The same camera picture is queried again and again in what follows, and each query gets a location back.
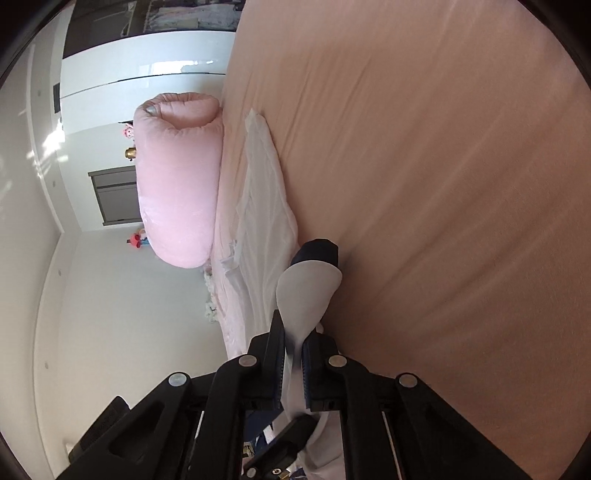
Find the white fabric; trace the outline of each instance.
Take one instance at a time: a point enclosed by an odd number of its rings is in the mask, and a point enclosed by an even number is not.
[[[342,278],[338,268],[318,260],[292,265],[279,278],[277,306],[285,327],[287,353],[281,392],[284,415],[274,423],[278,429],[301,413],[312,414],[306,409],[304,398],[301,347],[320,323]],[[318,425],[298,460],[310,480],[344,480],[339,413],[331,411],[314,415],[319,420]]]
[[[230,358],[245,353],[252,337],[269,331],[280,303],[286,335],[299,352],[306,336],[319,327],[342,275],[323,262],[301,262],[288,268],[298,250],[296,219],[287,204],[267,122],[254,111],[246,118],[246,158],[236,242],[231,245],[232,255],[220,262],[228,297],[226,323],[234,326],[226,349]],[[309,281],[310,277],[318,282]],[[281,401],[285,412],[274,422],[275,432],[306,410],[300,357],[294,362],[288,356],[284,372]],[[298,459],[310,479],[340,480],[345,478],[342,455],[339,415],[324,413]]]
[[[269,331],[277,281],[298,249],[297,223],[267,122],[251,111],[245,123],[248,168],[238,234],[233,255],[221,261],[225,283],[232,286],[225,288],[224,305],[226,323],[235,326],[226,340],[230,358],[245,353],[252,337]]]

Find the plush toy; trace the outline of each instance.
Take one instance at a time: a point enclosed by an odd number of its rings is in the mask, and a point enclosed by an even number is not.
[[[132,124],[125,124],[123,135],[125,138],[132,140],[134,138],[134,126]]]
[[[127,243],[131,244],[135,248],[141,248],[142,245],[149,245],[150,241],[146,236],[146,230],[140,228],[133,235],[131,235],[131,237],[127,240]]]

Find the bed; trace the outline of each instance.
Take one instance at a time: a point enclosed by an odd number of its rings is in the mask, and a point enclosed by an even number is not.
[[[249,0],[223,94],[212,265],[226,315],[267,120],[298,241],[340,247],[323,319],[371,371],[417,373],[536,480],[591,430],[591,90],[517,0]]]

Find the rolled pink pillow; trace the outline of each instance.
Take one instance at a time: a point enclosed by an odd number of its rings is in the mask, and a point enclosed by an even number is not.
[[[139,209],[150,245],[183,268],[210,256],[222,161],[219,101],[201,93],[163,93],[134,115]]]

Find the screw head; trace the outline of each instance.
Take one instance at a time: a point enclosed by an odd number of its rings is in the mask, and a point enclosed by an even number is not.
[[[172,374],[169,378],[168,378],[168,383],[170,384],[171,387],[180,387],[181,385],[184,385],[187,382],[187,375],[185,374]]]
[[[347,364],[347,359],[343,355],[333,355],[329,358],[329,365],[341,368]]]
[[[241,367],[254,367],[258,360],[254,355],[242,355],[238,359],[238,363]]]
[[[418,384],[417,377],[413,374],[400,375],[398,382],[405,388],[414,388]]]

